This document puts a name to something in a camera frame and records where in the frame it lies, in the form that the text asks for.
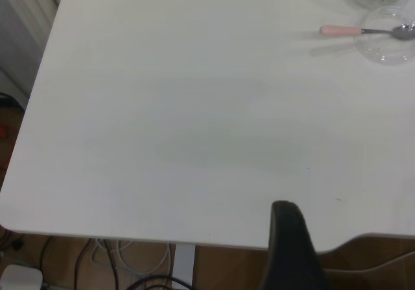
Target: glass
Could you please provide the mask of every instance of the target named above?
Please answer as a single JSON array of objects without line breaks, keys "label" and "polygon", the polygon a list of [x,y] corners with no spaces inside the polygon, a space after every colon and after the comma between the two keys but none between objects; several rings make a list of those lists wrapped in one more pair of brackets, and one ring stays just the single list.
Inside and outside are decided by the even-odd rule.
[{"label": "glass", "polygon": [[[361,27],[392,30],[414,21],[410,12],[396,6],[384,6],[370,12],[362,20]],[[415,56],[415,40],[398,40],[389,34],[367,34],[356,36],[353,41],[364,57],[380,64],[401,64]]]}]

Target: white table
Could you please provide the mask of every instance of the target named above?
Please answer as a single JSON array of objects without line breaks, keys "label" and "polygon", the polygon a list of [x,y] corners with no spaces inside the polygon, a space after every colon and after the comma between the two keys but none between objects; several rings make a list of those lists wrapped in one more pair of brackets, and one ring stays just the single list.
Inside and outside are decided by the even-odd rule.
[{"label": "white table", "polygon": [[62,0],[0,193],[18,232],[317,250],[415,234],[415,63],[323,24],[347,0]]}]

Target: cable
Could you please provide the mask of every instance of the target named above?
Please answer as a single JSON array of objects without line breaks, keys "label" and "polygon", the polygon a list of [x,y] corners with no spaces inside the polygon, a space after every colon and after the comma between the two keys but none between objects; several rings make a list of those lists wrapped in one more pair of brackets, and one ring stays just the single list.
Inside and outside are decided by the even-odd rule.
[{"label": "cable", "polygon": [[119,290],[118,273],[117,273],[117,270],[115,269],[115,263],[114,263],[114,259],[112,258],[112,255],[111,255],[110,247],[108,246],[108,243],[105,239],[104,239],[104,244],[105,244],[105,247],[106,247],[106,251],[108,253],[108,257],[110,259],[112,272],[114,274],[115,290]]},{"label": "cable", "polygon": [[[106,250],[105,246],[103,246],[99,240],[100,239],[95,239],[95,242],[97,243],[98,247],[101,248],[101,249]],[[133,242],[134,242],[134,240],[130,240],[128,243],[126,243],[125,245],[123,245],[120,248],[120,250],[124,250],[124,249],[128,248]],[[110,251],[111,252],[115,252],[117,250],[116,249],[111,249]]]},{"label": "cable", "polygon": [[39,271],[42,273],[43,279],[44,279],[44,276],[45,276],[44,273],[43,273],[43,258],[45,257],[46,248],[49,245],[49,243],[51,243],[52,238],[53,238],[53,236],[49,236],[49,238],[47,239],[47,241],[43,245],[43,248],[41,249],[41,252],[40,252]]},{"label": "cable", "polygon": [[22,239],[23,237],[25,237],[25,234],[21,234],[19,237],[17,237],[15,240],[13,240],[11,243],[9,243],[7,246],[1,247],[0,251],[4,251],[6,249],[9,249],[10,247],[13,247],[13,244],[16,243],[17,241],[19,241],[20,239]]},{"label": "cable", "polygon": [[157,279],[171,280],[172,282],[176,282],[177,284],[180,284],[180,285],[188,288],[189,290],[196,290],[195,287],[193,287],[192,285],[189,285],[187,282],[184,282],[183,280],[180,280],[176,277],[172,277],[172,276],[169,276],[169,275],[153,275],[153,276],[144,277],[143,279],[140,279],[140,280],[134,282],[126,290],[136,290],[140,285],[143,285],[145,282],[149,282],[151,280],[157,280]]},{"label": "cable", "polygon": [[8,241],[11,234],[12,234],[12,232],[10,230],[6,230],[6,232],[1,236],[0,248],[2,248],[3,245]]},{"label": "cable", "polygon": [[119,248],[119,241],[117,241],[117,245],[116,245],[116,250],[117,250],[117,255],[119,258],[119,261],[124,265],[124,267],[126,269],[128,269],[130,272],[134,272],[139,276],[142,275],[148,275],[148,274],[152,274],[153,272],[155,272],[156,270],[158,270],[164,263],[164,261],[166,260],[166,258],[168,258],[169,260],[169,268],[168,268],[168,272],[167,274],[170,274],[170,266],[171,266],[171,252],[170,252],[170,244],[167,243],[166,245],[166,251],[164,252],[164,255],[161,259],[161,261],[157,264],[157,266],[147,272],[139,272],[139,271],[135,271],[131,266],[129,266],[129,264],[127,264],[127,262],[124,260],[123,255],[121,254],[121,249]]},{"label": "cable", "polygon": [[6,237],[8,230],[5,230],[4,234],[0,237],[0,242]]},{"label": "cable", "polygon": [[406,259],[407,257],[412,256],[412,255],[414,255],[414,254],[415,254],[415,250],[410,251],[410,252],[405,253],[405,254],[402,254],[402,255],[400,255],[400,256],[397,256],[397,257],[396,257],[396,258],[394,258],[394,259],[391,259],[391,260],[389,260],[389,261],[386,261],[386,262],[384,262],[384,263],[382,263],[382,264],[376,265],[376,266],[371,267],[371,268],[369,268],[369,269],[355,269],[355,270],[344,270],[344,269],[324,269],[324,270],[325,270],[326,272],[337,272],[337,273],[341,273],[341,274],[364,274],[364,273],[366,273],[366,272],[372,272],[372,271],[375,271],[375,270],[377,270],[377,269],[381,269],[382,267],[385,267],[385,266],[388,266],[388,265],[390,265],[390,264],[392,264],[392,263],[395,263],[395,262],[397,262],[397,261],[400,261],[400,260]]},{"label": "cable", "polygon": [[150,285],[146,288],[144,288],[144,290],[151,290],[154,288],[162,288],[162,289],[167,289],[167,290],[173,290],[173,288],[169,287],[168,285]]},{"label": "cable", "polygon": [[[95,242],[96,242],[96,245],[95,245],[94,249],[91,251],[91,254],[89,256],[89,260],[91,261],[92,264],[94,264],[94,265],[96,265],[98,267],[101,267],[103,269],[112,269],[110,265],[107,265],[107,264],[104,264],[104,263],[99,263],[95,259],[95,255],[96,255],[98,249],[100,248],[100,246],[102,246],[102,244],[100,243],[100,239],[96,239]],[[138,272],[138,271],[134,270],[131,266],[129,266],[125,262],[125,260],[123,258],[123,255],[121,254],[121,251],[123,249],[125,249],[126,247],[130,246],[131,243],[133,243],[133,241],[128,242],[126,245],[124,245],[122,247],[120,246],[121,241],[116,241],[116,243],[117,243],[116,244],[116,248],[115,249],[112,249],[111,252],[117,251],[117,255],[118,255],[119,261],[124,265],[124,267],[116,266],[115,269],[117,271],[123,272],[125,274],[129,274],[130,276],[132,276],[134,278],[141,279],[143,277],[143,275],[152,273],[152,272],[156,271],[157,269],[159,269],[160,266],[165,261],[165,258],[166,258],[166,255],[167,255],[168,256],[167,259],[169,261],[169,263],[168,263],[168,269],[167,269],[167,274],[170,274],[170,271],[171,271],[171,262],[172,262],[170,246],[168,246],[168,248],[166,248],[166,253],[164,254],[163,258],[158,263],[158,265],[157,265],[157,267],[155,269],[152,269],[152,270],[150,270],[148,272]]]},{"label": "cable", "polygon": [[[99,262],[95,259],[95,255],[96,255],[96,253],[97,253],[98,249],[99,249],[99,246],[98,246],[98,245],[95,245],[95,247],[93,248],[93,250],[92,250],[92,252],[91,252],[91,254],[90,254],[90,256],[89,256],[89,260],[91,261],[91,263],[92,263],[92,264],[94,264],[94,265],[96,265],[96,266],[98,266],[98,267],[101,267],[101,268],[103,268],[103,269],[112,269],[112,268],[111,268],[111,265],[107,265],[107,264],[99,263]],[[136,274],[135,272],[130,272],[128,269],[125,269],[124,267],[118,267],[118,266],[116,266],[116,267],[115,267],[115,269],[116,269],[117,271],[119,271],[119,272],[123,272],[123,273],[125,273],[125,274],[129,274],[130,276],[132,276],[132,277],[134,277],[134,278],[137,278],[137,279],[140,279],[140,278],[141,278],[141,276],[140,276],[140,275]]]},{"label": "cable", "polygon": [[75,270],[73,273],[73,290],[78,289],[78,272],[79,272],[79,266],[80,262],[82,261],[82,258],[84,257],[85,251],[88,248],[89,244],[91,243],[92,238],[89,238],[86,244],[84,245],[84,248],[79,252],[77,262],[75,263]]}]

